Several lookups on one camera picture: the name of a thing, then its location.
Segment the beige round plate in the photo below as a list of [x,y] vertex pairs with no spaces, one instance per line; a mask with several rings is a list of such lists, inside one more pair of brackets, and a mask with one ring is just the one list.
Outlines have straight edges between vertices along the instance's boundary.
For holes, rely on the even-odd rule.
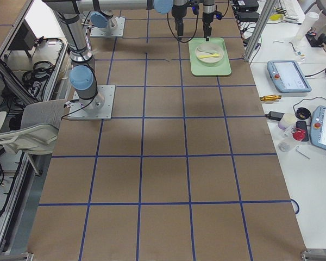
[[214,43],[203,43],[196,47],[195,55],[203,63],[214,64],[224,58],[224,50]]

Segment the yellow plastic fork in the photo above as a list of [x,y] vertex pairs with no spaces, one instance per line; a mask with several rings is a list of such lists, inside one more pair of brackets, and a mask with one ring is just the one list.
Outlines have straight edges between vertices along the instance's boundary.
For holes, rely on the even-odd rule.
[[218,53],[209,54],[209,55],[199,55],[199,56],[198,56],[199,59],[218,58],[218,57],[221,57],[221,55],[218,54]]

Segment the black computer box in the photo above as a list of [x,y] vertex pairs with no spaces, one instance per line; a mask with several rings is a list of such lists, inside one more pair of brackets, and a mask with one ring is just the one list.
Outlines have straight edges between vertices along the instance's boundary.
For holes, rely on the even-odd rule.
[[233,0],[233,8],[242,13],[256,12],[259,4],[257,0]]

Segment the light green tray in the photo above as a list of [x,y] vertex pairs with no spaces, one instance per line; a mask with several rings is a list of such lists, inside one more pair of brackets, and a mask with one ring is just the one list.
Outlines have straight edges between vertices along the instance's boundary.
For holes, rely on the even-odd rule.
[[[220,45],[224,50],[224,58],[214,64],[207,64],[199,61],[195,55],[195,49],[198,45],[205,43]],[[209,41],[205,41],[204,38],[192,39],[189,42],[189,54],[191,72],[194,76],[228,76],[231,74],[228,53],[223,38],[210,38]]]

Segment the yellow tape roll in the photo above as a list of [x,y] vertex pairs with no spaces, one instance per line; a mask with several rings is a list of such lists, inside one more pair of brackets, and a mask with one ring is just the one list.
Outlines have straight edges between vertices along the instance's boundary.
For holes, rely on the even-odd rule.
[[269,17],[270,21],[282,21],[284,19],[284,14],[273,14]]

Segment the teach pendant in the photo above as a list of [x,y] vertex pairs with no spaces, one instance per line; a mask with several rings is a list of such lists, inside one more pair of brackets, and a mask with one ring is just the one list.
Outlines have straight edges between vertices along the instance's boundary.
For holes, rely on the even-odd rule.
[[268,61],[267,70],[275,88],[281,93],[311,91],[311,86],[294,60]]
[[318,106],[312,114],[310,141],[314,146],[326,150],[326,107]]

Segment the gold cylindrical tool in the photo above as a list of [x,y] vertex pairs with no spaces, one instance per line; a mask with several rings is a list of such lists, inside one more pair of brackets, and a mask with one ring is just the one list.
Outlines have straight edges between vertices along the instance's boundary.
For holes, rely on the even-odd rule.
[[281,98],[282,98],[281,95],[266,95],[266,96],[260,97],[260,101],[272,102],[272,101],[280,100]]

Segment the white paper roll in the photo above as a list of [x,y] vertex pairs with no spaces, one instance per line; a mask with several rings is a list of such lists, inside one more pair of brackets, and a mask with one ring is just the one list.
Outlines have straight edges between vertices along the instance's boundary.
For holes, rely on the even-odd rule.
[[316,21],[319,19],[319,13],[316,12],[308,12],[305,15],[305,19],[303,23],[300,25],[294,39],[296,41],[300,41],[305,34],[311,29],[311,27],[315,24]]

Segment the black round dish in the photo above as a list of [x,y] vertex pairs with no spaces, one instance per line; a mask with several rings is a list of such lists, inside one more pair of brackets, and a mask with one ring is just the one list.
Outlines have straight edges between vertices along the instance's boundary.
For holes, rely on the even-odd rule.
[[307,120],[311,117],[311,112],[307,108],[299,107],[296,109],[295,116],[300,120]]

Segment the black smartphone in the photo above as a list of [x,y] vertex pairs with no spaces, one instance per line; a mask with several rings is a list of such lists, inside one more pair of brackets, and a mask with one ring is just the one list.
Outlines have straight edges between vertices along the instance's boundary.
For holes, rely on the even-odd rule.
[[305,121],[297,121],[296,128],[301,129],[305,132],[305,137],[302,141],[303,142],[309,141],[309,134],[308,134],[308,128],[307,128],[306,122]]

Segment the red round object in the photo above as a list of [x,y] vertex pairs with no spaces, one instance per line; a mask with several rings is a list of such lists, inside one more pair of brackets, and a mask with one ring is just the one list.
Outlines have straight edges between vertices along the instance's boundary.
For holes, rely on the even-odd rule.
[[300,128],[293,128],[291,133],[292,137],[297,141],[303,141],[306,136],[306,131]]

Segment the silver allen key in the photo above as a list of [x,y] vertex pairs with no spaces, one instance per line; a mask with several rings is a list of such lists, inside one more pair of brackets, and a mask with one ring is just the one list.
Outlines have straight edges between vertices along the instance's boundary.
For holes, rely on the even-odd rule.
[[306,159],[310,160],[310,157],[308,157],[305,153],[303,153],[300,149],[299,146],[295,148],[295,151],[299,153],[301,156],[305,157]]

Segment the lower teach pendant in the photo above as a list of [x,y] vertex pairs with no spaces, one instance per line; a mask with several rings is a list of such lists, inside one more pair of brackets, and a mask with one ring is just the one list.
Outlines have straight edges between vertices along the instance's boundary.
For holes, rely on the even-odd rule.
[[314,146],[326,150],[326,107],[318,106],[312,114],[310,141]]

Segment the grey office chair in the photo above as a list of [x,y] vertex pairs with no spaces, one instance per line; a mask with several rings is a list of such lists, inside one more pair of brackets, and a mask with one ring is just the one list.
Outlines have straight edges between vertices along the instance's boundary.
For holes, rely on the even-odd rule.
[[[19,130],[0,132],[0,146],[11,154],[24,152],[37,176],[41,176],[42,171],[32,156],[53,153],[65,103],[66,100],[61,99],[30,104],[24,109]],[[0,112],[0,130],[6,116],[7,112]]]

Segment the aluminium frame post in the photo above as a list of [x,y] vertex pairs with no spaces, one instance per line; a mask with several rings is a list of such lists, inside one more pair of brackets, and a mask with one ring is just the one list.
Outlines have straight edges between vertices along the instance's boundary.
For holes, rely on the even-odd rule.
[[268,22],[268,19],[272,13],[272,10],[275,6],[276,0],[266,0],[264,6],[261,10],[259,19],[256,23],[254,31],[250,37],[250,41],[248,42],[247,48],[245,49],[245,53],[243,56],[244,61],[250,61],[251,55],[255,50],[255,47],[259,41],[259,38]]

